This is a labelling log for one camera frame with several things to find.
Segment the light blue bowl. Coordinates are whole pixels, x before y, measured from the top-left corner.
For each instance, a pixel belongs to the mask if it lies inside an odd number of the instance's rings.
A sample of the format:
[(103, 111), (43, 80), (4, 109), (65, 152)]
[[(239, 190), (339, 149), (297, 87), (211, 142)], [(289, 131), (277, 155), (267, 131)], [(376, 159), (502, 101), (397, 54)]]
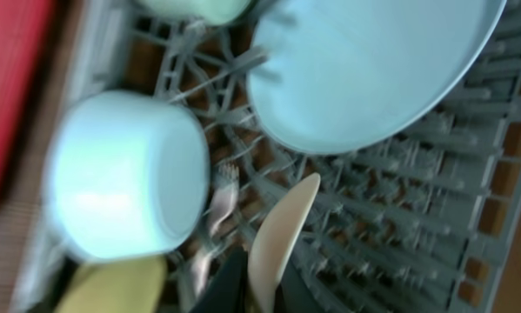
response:
[(108, 263), (177, 249), (210, 185), (208, 144), (185, 107), (108, 90), (66, 110), (43, 171), (43, 211), (67, 253)]

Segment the red serving tray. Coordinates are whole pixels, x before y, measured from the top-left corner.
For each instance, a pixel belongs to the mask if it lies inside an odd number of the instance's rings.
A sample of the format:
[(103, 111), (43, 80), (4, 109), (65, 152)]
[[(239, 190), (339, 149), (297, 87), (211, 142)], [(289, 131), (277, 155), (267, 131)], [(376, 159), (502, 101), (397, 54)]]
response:
[(0, 0), (0, 184), (55, 4)]

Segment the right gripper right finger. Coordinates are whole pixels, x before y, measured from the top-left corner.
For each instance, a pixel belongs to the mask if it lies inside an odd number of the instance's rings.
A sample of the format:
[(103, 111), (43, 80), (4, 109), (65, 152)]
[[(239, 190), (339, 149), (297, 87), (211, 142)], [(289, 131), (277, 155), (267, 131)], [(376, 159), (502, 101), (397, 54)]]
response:
[(277, 287), (277, 313), (324, 313), (293, 262)]

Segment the white plastic fork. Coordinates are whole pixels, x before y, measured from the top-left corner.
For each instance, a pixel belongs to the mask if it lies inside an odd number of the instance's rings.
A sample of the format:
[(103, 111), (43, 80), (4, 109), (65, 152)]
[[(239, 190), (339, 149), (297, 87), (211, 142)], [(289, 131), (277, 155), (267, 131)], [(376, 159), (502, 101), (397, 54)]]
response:
[[(234, 163), (220, 165), (214, 177), (214, 192), (205, 220), (205, 230), (210, 238), (218, 234), (221, 223), (236, 208), (238, 194), (238, 167)], [(190, 278), (196, 296), (199, 296), (206, 287), (213, 254), (212, 249), (202, 246), (192, 258)]]

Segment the grey dishwasher rack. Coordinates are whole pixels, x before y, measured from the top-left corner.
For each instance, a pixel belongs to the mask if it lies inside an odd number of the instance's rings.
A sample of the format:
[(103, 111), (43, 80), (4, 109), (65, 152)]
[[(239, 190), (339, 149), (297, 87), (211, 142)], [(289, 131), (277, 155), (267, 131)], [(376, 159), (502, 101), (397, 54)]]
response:
[[(210, 286), (235, 248), (250, 254), (271, 209), (313, 173), (319, 189), (289, 262), (324, 312), (490, 311), (521, 214), (521, 1), (506, 1), (475, 62), (435, 107), (384, 140), (331, 155), (270, 138), (249, 102), (247, 76), (268, 57), (253, 34), (277, 2), (252, 1), (217, 26), (159, 17), (137, 1), (83, 7), (55, 134), (75, 103), (127, 90), (185, 107), (208, 144), (210, 185), (197, 226), (177, 249), (151, 255), (168, 266), (155, 312), (192, 310), (198, 250), (214, 252)], [(206, 214), (224, 163), (239, 169), (237, 206), (210, 238)], [(43, 182), (14, 312), (55, 312), (76, 270), (96, 264), (60, 244), (42, 191)]]

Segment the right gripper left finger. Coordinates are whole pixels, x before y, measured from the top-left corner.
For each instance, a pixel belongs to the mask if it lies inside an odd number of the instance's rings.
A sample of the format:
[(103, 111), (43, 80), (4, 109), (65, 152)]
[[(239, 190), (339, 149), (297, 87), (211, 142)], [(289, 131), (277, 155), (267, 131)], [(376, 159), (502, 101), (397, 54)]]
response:
[(190, 313), (244, 313), (248, 254), (235, 248)]

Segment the yellow plastic cup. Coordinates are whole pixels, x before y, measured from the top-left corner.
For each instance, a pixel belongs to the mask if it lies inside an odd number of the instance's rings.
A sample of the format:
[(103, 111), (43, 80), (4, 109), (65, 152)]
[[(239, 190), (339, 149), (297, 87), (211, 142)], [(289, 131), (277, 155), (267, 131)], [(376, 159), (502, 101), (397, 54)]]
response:
[(161, 256), (81, 265), (57, 313), (154, 313), (168, 266)]

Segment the light blue plate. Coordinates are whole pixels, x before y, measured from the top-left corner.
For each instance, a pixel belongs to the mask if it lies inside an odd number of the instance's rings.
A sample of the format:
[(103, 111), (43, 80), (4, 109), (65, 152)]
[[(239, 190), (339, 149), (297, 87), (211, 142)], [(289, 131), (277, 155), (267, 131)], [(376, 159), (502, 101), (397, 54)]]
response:
[(258, 21), (247, 96), (264, 132), (331, 155), (405, 129), (461, 80), (505, 0), (286, 0)]

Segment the green bowl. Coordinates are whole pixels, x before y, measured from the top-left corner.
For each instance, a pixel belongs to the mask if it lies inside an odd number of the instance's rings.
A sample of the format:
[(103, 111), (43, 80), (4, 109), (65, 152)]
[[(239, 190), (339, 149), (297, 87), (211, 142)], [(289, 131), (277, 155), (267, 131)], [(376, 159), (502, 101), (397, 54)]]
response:
[(223, 25), (241, 16), (251, 0), (137, 0), (159, 17), (172, 20), (197, 18), (208, 25)]

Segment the white plastic spoon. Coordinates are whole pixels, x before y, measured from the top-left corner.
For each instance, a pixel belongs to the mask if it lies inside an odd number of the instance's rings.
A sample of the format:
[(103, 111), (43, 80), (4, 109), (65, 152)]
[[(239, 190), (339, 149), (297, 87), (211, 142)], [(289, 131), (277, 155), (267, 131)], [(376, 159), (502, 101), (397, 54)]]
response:
[(248, 257), (248, 292), (254, 312), (274, 310), (276, 290), (317, 195), (321, 177), (313, 173), (291, 188), (261, 224)]

